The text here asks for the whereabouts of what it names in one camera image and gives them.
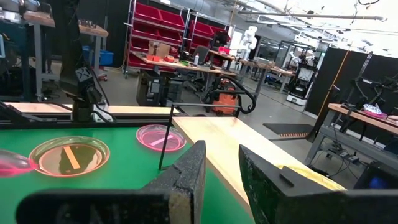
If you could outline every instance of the metal shelving rack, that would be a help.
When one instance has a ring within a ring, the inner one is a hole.
[[[202,36],[202,35],[195,34],[195,27],[196,27],[196,24],[197,24],[198,17],[201,17],[201,18],[204,18],[204,19],[208,19],[209,21],[217,22],[219,24],[223,24],[223,25],[225,25],[225,28],[224,28],[225,30],[229,26],[229,24],[227,24],[226,22],[221,21],[219,19],[216,19],[214,17],[207,16],[207,15],[199,13],[199,12],[191,12],[191,10],[186,8],[186,7],[183,7],[183,6],[180,6],[180,5],[177,5],[177,4],[168,5],[169,7],[172,7],[172,8],[175,8],[175,9],[179,9],[180,10],[180,16],[182,15],[183,11],[185,11],[185,10],[187,11],[187,16],[185,18],[184,30],[180,30],[180,29],[176,29],[174,27],[169,27],[169,26],[165,26],[165,25],[162,25],[162,24],[157,24],[157,23],[154,23],[154,22],[145,21],[143,19],[135,18],[134,15],[135,15],[135,12],[136,12],[136,4],[137,4],[137,0],[130,0],[127,22],[124,23],[125,25],[127,25],[127,32],[126,32],[126,38],[125,38],[125,43],[126,44],[125,44],[125,52],[124,52],[124,54],[125,54],[124,76],[125,76],[125,78],[127,78],[127,70],[128,69],[148,69],[148,68],[145,68],[145,67],[129,66],[130,54],[133,53],[133,52],[143,52],[143,51],[139,51],[139,50],[138,51],[133,51],[133,50],[130,49],[131,39],[136,38],[136,39],[144,39],[144,40],[153,40],[153,41],[156,41],[156,42],[165,43],[165,44],[169,44],[171,46],[180,47],[180,48],[182,48],[184,46],[184,42],[186,40],[189,40],[190,41],[189,49],[192,49],[191,48],[191,44],[192,44],[193,36],[197,36],[197,37],[201,37],[201,38],[205,38],[205,39],[211,40],[210,37],[205,37],[205,36]],[[193,25],[192,39],[189,39],[189,38],[187,38],[187,35],[189,33],[188,30],[189,30],[190,18],[191,18],[192,15],[195,16],[195,22],[194,22],[194,25]],[[179,32],[182,33],[182,43],[181,44],[175,44],[175,43],[170,43],[170,42],[163,41],[163,40],[151,39],[151,38],[148,38],[148,37],[141,37],[139,35],[133,35],[133,34],[131,34],[131,31],[132,31],[132,28],[134,26],[134,21],[145,23],[145,24],[152,25],[152,26],[159,27],[159,28],[163,28],[163,29],[168,29],[168,30],[172,30],[172,31],[179,31]],[[234,30],[235,30],[235,25],[233,26],[233,31],[231,33],[231,36],[233,35]]]

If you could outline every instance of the blue bin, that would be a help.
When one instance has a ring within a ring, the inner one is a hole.
[[[90,47],[83,46],[83,56],[87,61],[89,53],[90,53]],[[93,60],[91,61],[90,64],[92,66],[94,65],[94,55],[93,55]],[[107,50],[101,50],[101,53],[99,53],[99,65],[112,65],[112,64],[113,64],[113,53],[108,52]]]

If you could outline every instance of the black floor mat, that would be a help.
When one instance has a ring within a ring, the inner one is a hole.
[[[309,124],[280,124],[264,123],[262,124],[280,137],[289,139],[305,139],[313,126]]]

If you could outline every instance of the bottle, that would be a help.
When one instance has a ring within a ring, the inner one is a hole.
[[[193,63],[194,63],[195,65],[198,65],[198,62],[199,62],[199,54],[197,54],[197,55],[195,56],[195,59],[193,59]]]

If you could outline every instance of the white robot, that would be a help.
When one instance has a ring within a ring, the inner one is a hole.
[[[241,58],[247,60],[250,54],[250,50],[256,48],[257,39],[256,32],[258,28],[256,26],[249,26],[249,28],[244,31],[244,37],[239,44],[239,50],[241,53]]]

